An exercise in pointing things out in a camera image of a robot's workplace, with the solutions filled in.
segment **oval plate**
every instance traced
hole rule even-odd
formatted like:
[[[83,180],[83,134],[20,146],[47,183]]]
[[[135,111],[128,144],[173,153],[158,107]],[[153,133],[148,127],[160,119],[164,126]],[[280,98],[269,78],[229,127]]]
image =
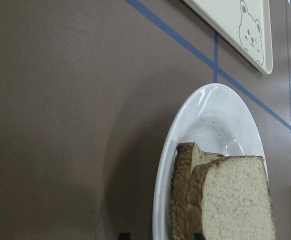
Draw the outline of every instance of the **oval plate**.
[[[200,87],[178,111],[164,142],[154,189],[154,240],[171,239],[171,176],[177,145],[185,142],[196,142],[205,152],[225,156],[262,156],[267,172],[260,135],[243,100],[231,88],[219,83]]]

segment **bear ear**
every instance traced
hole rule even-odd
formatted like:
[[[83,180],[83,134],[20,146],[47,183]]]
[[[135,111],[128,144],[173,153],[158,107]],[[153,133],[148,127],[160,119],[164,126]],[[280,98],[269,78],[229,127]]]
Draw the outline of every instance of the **bear ear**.
[[[259,35],[260,35],[260,37],[261,37],[261,35],[262,35],[262,32],[261,32],[261,25],[260,25],[260,22],[259,22],[258,19],[255,20],[255,24],[256,24],[256,28],[257,28],[257,30],[259,31]]]
[[[240,2],[240,10],[242,14],[248,13],[248,8],[245,1],[241,0]]]

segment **bread loaf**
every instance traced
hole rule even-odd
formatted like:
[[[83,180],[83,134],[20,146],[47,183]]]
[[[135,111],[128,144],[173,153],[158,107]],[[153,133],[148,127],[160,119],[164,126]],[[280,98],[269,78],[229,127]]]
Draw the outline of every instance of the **bread loaf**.
[[[171,179],[173,240],[275,240],[268,178],[259,156],[204,153],[177,147]]]

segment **brown table surface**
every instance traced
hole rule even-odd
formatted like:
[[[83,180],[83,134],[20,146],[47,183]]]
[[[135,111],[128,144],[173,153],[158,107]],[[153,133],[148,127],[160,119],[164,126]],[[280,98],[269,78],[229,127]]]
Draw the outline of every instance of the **brown table surface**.
[[[130,3],[142,7],[0,1],[0,240],[152,239],[167,132],[186,98],[214,81],[251,111],[277,239],[291,240],[290,5],[270,1],[264,75],[182,1]]]

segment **cartoon bear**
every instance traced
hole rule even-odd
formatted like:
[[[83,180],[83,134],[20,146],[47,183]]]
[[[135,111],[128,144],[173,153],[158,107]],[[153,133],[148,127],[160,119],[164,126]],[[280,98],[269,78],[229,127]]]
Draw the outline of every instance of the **cartoon bear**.
[[[241,23],[239,26],[239,36],[242,47],[260,65],[264,64],[264,51],[262,49],[262,30],[258,19],[249,14],[244,0],[240,1]]]

